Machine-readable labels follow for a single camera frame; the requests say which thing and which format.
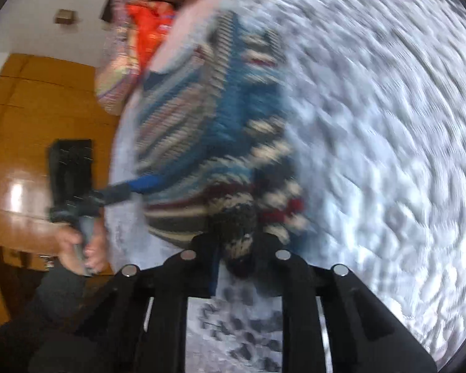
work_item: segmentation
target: orange wooden floor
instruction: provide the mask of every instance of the orange wooden floor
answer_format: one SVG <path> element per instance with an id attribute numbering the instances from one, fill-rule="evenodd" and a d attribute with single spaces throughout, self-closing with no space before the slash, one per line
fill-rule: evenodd
<path id="1" fill-rule="evenodd" d="M 56 229 L 46 148 L 55 139 L 92 139 L 94 184 L 107 184 L 119 118 L 93 95 L 94 68 L 52 58 L 13 54 L 0 73 L 0 245 L 54 255 Z M 6 319 L 0 305 L 0 323 Z"/>

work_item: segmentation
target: red cloth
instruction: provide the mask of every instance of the red cloth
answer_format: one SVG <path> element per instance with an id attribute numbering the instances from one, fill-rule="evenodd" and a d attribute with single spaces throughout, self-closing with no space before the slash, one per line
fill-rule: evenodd
<path id="1" fill-rule="evenodd" d="M 140 73 L 166 38 L 171 29 L 175 11 L 162 1 L 126 4 L 129 15 L 137 28 L 137 58 Z"/>

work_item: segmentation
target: person's arm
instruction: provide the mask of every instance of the person's arm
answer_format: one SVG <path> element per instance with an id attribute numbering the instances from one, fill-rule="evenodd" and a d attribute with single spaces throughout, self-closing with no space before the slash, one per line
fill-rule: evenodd
<path id="1" fill-rule="evenodd" d="M 82 265 L 73 250 L 73 244 L 80 243 L 81 237 L 76 231 L 65 228 L 58 232 L 56 239 L 60 252 L 53 269 L 46 273 L 33 300 L 22 313 L 0 327 L 0 339 L 20 366 L 27 366 L 46 337 L 79 309 L 83 296 L 87 278 L 82 275 Z M 92 269 L 101 271 L 104 268 L 106 238 L 101 222 L 95 224 L 94 237 L 85 255 L 86 264 Z"/>

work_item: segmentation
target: striped sweater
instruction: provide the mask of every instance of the striped sweater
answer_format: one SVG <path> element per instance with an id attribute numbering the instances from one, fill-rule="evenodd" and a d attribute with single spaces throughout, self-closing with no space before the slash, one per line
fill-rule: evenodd
<path id="1" fill-rule="evenodd" d="M 201 232 L 215 233 L 237 274 L 248 270 L 257 231 L 288 243 L 304 229 L 284 139 L 282 62 L 275 32 L 248 34 L 226 12 L 209 43 L 144 83 L 138 173 L 166 181 L 144 197 L 149 230 L 182 247 Z"/>

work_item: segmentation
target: sweater sleeve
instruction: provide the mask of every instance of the sweater sleeve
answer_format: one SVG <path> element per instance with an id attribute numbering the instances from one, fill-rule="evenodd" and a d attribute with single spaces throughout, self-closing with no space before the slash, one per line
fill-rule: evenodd
<path id="1" fill-rule="evenodd" d="M 20 315 L 0 327 L 0 339 L 18 365 L 27 366 L 46 337 L 79 309 L 85 282 L 85 276 L 72 273 L 56 260 L 33 300 Z"/>

